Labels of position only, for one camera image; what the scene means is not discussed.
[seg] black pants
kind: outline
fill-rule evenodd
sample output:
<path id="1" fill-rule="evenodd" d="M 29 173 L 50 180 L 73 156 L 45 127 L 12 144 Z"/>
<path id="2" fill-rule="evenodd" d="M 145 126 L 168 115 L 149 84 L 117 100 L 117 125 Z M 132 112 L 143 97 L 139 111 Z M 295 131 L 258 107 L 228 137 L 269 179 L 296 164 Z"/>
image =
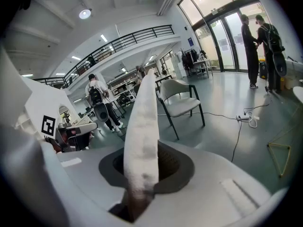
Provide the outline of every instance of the black pants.
<path id="1" fill-rule="evenodd" d="M 268 70 L 268 89 L 272 90 L 274 88 L 274 81 L 276 77 L 276 89 L 280 90 L 281 77 L 276 71 L 275 63 L 273 60 L 273 54 L 271 51 L 268 51 L 267 54 L 265 55 L 265 62 Z"/>
<path id="2" fill-rule="evenodd" d="M 111 104 L 105 104 L 105 106 L 106 106 L 106 109 L 108 111 L 108 116 L 112 118 L 112 120 L 114 121 L 115 125 L 119 126 L 120 122 L 118 121 L 116 115 L 114 114 L 112 105 Z M 108 119 L 105 123 L 109 127 L 110 130 L 113 128 L 110 119 Z"/>
<path id="3" fill-rule="evenodd" d="M 248 78 L 251 84 L 257 83 L 257 77 L 259 72 L 259 59 L 258 52 L 255 49 L 246 49 Z"/>

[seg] backpack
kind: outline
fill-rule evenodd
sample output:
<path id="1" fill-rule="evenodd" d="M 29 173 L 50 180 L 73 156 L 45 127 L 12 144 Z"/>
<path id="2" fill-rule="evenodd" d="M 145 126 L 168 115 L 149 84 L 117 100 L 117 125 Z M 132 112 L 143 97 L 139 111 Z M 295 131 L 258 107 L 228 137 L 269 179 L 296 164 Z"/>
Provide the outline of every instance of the backpack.
<path id="1" fill-rule="evenodd" d="M 89 87 L 89 96 L 90 96 L 90 101 L 93 103 L 93 105 L 102 103 L 103 101 L 103 96 L 96 87 L 91 87 L 91 86 Z"/>
<path id="2" fill-rule="evenodd" d="M 262 29 L 266 32 L 266 39 L 267 42 L 263 41 L 268 48 L 271 50 L 273 54 L 275 53 L 282 53 L 285 48 L 282 46 L 282 41 L 279 34 L 275 31 L 272 24 L 269 24 L 269 29 L 266 28 L 264 25 L 261 26 Z"/>

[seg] floor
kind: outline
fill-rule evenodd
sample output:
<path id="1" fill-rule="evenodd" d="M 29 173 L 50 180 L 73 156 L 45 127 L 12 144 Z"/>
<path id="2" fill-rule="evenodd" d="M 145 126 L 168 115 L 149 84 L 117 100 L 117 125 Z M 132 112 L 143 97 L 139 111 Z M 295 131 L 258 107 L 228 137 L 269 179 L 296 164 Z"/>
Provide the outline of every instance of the floor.
<path id="1" fill-rule="evenodd" d="M 303 144 L 303 112 L 299 101 L 292 90 L 284 90 L 281 95 L 267 94 L 265 80 L 258 78 L 258 89 L 249 88 L 246 73 L 214 72 L 214 76 L 184 78 L 197 88 L 205 117 L 205 127 L 199 113 L 172 118 L 180 140 L 177 140 L 167 117 L 158 116 L 158 126 L 161 140 L 168 140 L 188 147 L 207 150 L 232 159 L 232 153 L 237 142 L 241 123 L 221 116 L 207 114 L 222 114 L 234 118 L 243 112 L 244 108 L 269 104 L 253 110 L 257 116 L 257 128 L 242 123 L 239 142 L 235 150 L 233 163 L 263 183 L 272 193 L 288 186 L 293 173 L 301 159 Z M 169 99 L 169 103 L 178 100 L 179 95 Z M 122 121 L 127 125 L 132 106 L 126 108 L 127 113 Z M 158 114 L 164 114 L 163 107 L 158 102 Z M 104 123 L 98 123 L 100 133 L 95 132 L 91 142 L 92 148 L 108 145 L 121 145 L 123 141 L 112 133 Z M 267 148 L 276 135 L 282 136 L 292 127 L 292 131 L 275 143 L 291 146 L 291 155 L 286 172 L 279 178 L 273 159 Z M 288 150 L 273 148 L 281 171 L 285 165 Z"/>

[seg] railing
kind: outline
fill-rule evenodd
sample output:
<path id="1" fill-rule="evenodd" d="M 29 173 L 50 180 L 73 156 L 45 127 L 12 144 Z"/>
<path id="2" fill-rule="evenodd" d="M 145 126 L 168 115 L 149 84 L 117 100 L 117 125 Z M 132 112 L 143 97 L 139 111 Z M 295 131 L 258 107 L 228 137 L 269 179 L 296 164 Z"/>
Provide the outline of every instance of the railing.
<path id="1" fill-rule="evenodd" d="M 143 41 L 173 34 L 174 31 L 172 30 L 171 25 L 156 26 L 139 30 L 115 39 L 106 45 L 103 45 L 102 47 L 96 49 L 87 55 L 84 59 L 82 59 L 62 78 L 41 78 L 35 80 L 53 86 L 57 84 L 63 84 L 60 88 L 67 88 L 75 81 L 76 78 L 80 77 L 89 68 L 93 67 L 108 56 L 111 56 L 114 53 L 117 53 L 125 48 L 141 43 Z M 51 84 L 49 81 L 50 79 L 57 79 L 57 81 L 54 80 L 54 82 Z"/>

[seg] white chair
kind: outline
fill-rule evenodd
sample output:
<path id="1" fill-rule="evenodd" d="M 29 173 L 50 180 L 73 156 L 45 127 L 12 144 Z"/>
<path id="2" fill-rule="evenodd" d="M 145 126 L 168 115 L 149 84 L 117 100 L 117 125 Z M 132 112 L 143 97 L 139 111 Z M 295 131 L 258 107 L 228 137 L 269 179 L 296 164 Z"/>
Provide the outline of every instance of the white chair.
<path id="1" fill-rule="evenodd" d="M 194 89 L 196 98 L 192 98 L 192 88 Z M 170 98 L 171 96 L 179 93 L 189 92 L 189 97 L 182 98 L 178 100 L 177 102 L 173 102 L 171 104 L 165 105 L 165 100 Z M 175 126 L 172 123 L 171 117 L 179 117 L 183 114 L 186 114 L 190 111 L 190 116 L 193 115 L 193 109 L 199 106 L 203 126 L 205 126 L 203 111 L 201 107 L 201 103 L 199 101 L 199 96 L 196 90 L 196 87 L 194 85 L 184 84 L 180 83 L 173 79 L 168 79 L 161 83 L 160 87 L 160 102 L 163 105 L 163 108 L 165 110 L 165 113 L 169 119 L 170 125 L 173 127 L 175 134 L 177 136 L 177 139 L 179 139 L 178 134 L 176 132 Z"/>

